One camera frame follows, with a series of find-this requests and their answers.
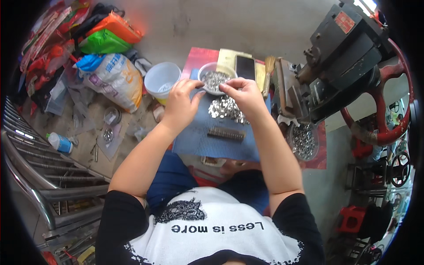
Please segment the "ribbed rubber mat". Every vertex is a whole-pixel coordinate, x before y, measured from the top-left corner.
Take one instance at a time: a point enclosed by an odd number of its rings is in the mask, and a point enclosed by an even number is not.
[[[192,69],[190,79],[197,79],[199,69]],[[190,98],[200,90],[193,90]],[[206,94],[199,103],[194,120],[175,139],[172,151],[174,153],[194,154],[215,158],[230,158],[235,160],[259,161],[259,154],[253,138],[252,127],[235,123],[229,118],[212,118],[208,113],[209,106],[216,96]],[[271,112],[271,100],[265,102]],[[207,136],[209,128],[225,127],[245,131],[246,137],[242,142]]]

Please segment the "hand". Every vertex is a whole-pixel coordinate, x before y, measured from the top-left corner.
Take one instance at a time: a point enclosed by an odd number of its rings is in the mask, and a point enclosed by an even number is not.
[[[180,80],[172,86],[166,101],[165,114],[160,123],[175,133],[175,136],[192,122],[200,99],[206,93],[198,92],[190,100],[190,92],[203,86],[203,82],[189,79]]]
[[[236,101],[237,106],[250,123],[269,114],[255,81],[239,77],[220,84],[219,89]]]

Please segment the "black and white t-shirt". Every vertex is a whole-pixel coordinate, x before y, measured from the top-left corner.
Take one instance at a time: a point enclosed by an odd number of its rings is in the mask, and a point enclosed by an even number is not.
[[[106,196],[96,264],[324,264],[321,235],[305,195],[286,198],[271,218],[213,187],[171,200],[146,216],[131,195]]]

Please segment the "brush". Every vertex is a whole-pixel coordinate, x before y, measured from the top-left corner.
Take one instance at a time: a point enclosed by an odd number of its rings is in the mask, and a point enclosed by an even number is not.
[[[275,57],[274,56],[267,56],[265,58],[265,83],[264,83],[264,89],[262,90],[262,96],[264,98],[268,97],[268,91],[269,91],[269,83],[271,81],[271,73],[274,70],[275,65]]]

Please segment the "green bag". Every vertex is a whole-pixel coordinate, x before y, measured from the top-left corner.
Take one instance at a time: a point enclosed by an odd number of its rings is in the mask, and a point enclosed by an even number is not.
[[[102,29],[88,36],[79,45],[83,53],[123,53],[132,45],[117,37],[108,29]]]

